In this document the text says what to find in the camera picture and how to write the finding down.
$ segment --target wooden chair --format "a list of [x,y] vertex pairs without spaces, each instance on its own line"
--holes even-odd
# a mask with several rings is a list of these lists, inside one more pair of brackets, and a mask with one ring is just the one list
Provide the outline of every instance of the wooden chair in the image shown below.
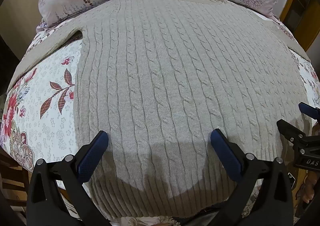
[[[29,174],[24,168],[22,170],[17,170],[12,167],[20,167],[20,165],[12,159],[9,155],[0,153],[0,174],[3,179],[8,179],[16,182],[21,182],[24,186],[18,186],[10,183],[2,182],[3,189],[23,191],[28,194],[29,190]],[[21,206],[26,207],[26,200],[11,200],[7,199],[10,206]]]

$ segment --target bed sheet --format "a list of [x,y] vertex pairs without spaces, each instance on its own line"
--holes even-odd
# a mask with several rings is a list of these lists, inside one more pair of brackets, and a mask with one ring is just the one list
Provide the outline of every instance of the bed sheet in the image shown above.
[[[66,22],[39,32],[26,54]],[[291,34],[281,23],[279,29]],[[73,99],[81,44],[82,39],[79,39],[63,45],[19,79],[7,96],[0,144],[29,171],[39,158],[54,162],[78,151]],[[308,103],[320,107],[320,83],[312,65],[293,51],[291,56],[300,71]]]

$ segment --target blue gripper pad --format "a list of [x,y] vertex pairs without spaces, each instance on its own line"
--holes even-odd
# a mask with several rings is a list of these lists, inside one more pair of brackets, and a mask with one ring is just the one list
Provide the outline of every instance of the blue gripper pad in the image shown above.
[[224,140],[222,135],[215,129],[211,133],[210,140],[230,179],[237,183],[240,182],[242,179],[241,164],[226,142],[227,139]]
[[299,109],[300,109],[300,112],[304,113],[305,115],[307,115],[315,120],[320,119],[318,110],[310,105],[307,105],[307,104],[301,102],[301,103],[299,103]]
[[108,134],[101,130],[89,145],[83,146],[87,147],[88,150],[76,168],[79,183],[85,183],[90,180],[90,177],[96,169],[103,153],[108,147],[108,143]]

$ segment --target cable knit pattern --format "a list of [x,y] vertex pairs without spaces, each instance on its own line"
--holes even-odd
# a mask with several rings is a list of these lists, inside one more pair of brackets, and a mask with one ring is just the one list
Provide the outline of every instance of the cable knit pattern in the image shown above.
[[77,142],[109,135],[89,181],[108,218],[190,217],[228,198],[235,184],[210,145],[213,129],[267,160],[283,147],[285,158],[279,119],[304,129],[298,103],[307,96],[288,47],[305,53],[244,7],[112,0],[66,23],[41,49],[49,54],[77,30]]

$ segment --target metal screw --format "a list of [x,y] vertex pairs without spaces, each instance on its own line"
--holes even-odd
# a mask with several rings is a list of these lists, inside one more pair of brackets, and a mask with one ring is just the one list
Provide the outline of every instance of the metal screw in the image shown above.
[[249,159],[249,160],[254,160],[254,158],[255,158],[254,155],[251,154],[251,153],[246,154],[245,157],[246,157],[247,159]]
[[277,157],[277,158],[276,158],[276,161],[277,161],[279,164],[282,164],[283,159],[282,159],[282,158],[280,158],[280,157]]
[[43,163],[43,159],[38,159],[37,160],[37,165],[41,165]]
[[65,161],[70,162],[71,160],[73,160],[73,155],[68,155],[64,158]]

